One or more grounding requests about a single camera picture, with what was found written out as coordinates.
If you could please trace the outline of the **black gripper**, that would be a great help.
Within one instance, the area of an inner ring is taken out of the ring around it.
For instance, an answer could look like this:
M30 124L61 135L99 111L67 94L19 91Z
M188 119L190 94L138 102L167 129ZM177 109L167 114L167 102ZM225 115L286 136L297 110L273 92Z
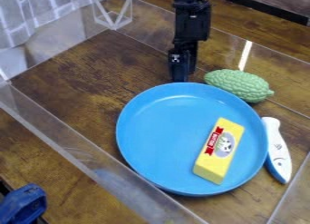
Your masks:
M212 32L213 6L209 0L174 0L174 48L169 51L169 67L175 83L188 81L197 70L198 49L185 51L198 41L206 41Z

